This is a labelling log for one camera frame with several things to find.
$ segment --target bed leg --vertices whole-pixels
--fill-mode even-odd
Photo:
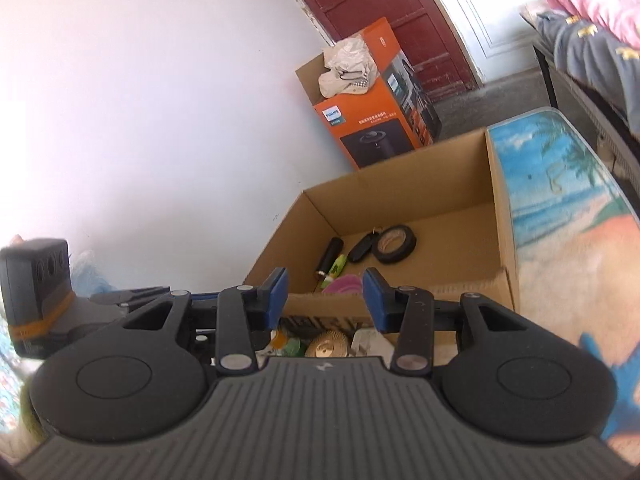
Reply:
[[[546,94],[549,96],[549,104],[556,110],[558,110],[558,99],[556,99],[556,90],[554,89],[554,83],[551,81],[551,74],[549,73],[549,63],[546,61],[546,57],[535,46],[533,47],[536,57],[538,58],[538,64],[540,65],[540,72],[545,80]]]

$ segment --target blue starfish print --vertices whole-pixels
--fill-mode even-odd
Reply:
[[[600,348],[593,336],[584,332],[578,346],[604,362]],[[616,380],[618,392],[609,420],[600,435],[602,440],[617,434],[640,434],[640,406],[634,400],[634,392],[640,381],[640,342],[621,365],[611,365],[609,370]]]

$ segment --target concrete floor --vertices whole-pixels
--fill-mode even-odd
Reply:
[[[560,111],[594,148],[597,131],[590,118],[561,80],[554,78],[554,87]],[[442,120],[440,139],[490,126],[543,106],[549,106],[549,99],[542,74],[540,70],[529,70],[437,102],[435,107]]]

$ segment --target philips logo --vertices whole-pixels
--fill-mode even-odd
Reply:
[[[338,108],[337,106],[332,106],[330,108],[327,108],[326,110],[322,110],[322,114],[324,115],[324,118],[329,121],[329,124],[331,124],[331,126],[346,122],[344,120],[344,117],[342,116],[340,108]]]

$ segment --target red door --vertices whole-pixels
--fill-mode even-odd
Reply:
[[[305,0],[334,40],[385,16],[432,100],[476,88],[465,56],[433,0]]]

